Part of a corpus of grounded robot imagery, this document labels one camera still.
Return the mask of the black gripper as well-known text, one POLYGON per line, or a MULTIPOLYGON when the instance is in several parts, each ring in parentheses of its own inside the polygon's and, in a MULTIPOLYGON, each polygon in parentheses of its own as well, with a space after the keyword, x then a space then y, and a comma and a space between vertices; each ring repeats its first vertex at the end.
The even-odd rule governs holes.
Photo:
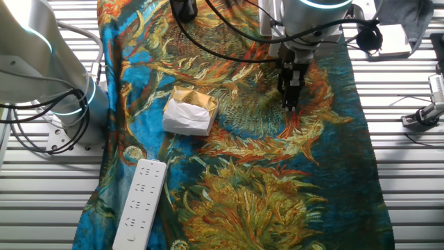
MULTIPOLYGON (((288 48, 284 43, 278 49, 278 69, 291 69, 293 72, 293 79, 291 80, 292 87, 292 105, 294 108, 298 105, 300 93, 305 86, 305 78, 308 67, 310 66, 314 57, 312 50, 288 48)), ((280 72, 277 81, 277 90, 282 95, 282 107, 286 111, 292 111, 291 101, 289 100, 289 84, 290 81, 285 73, 280 72)))

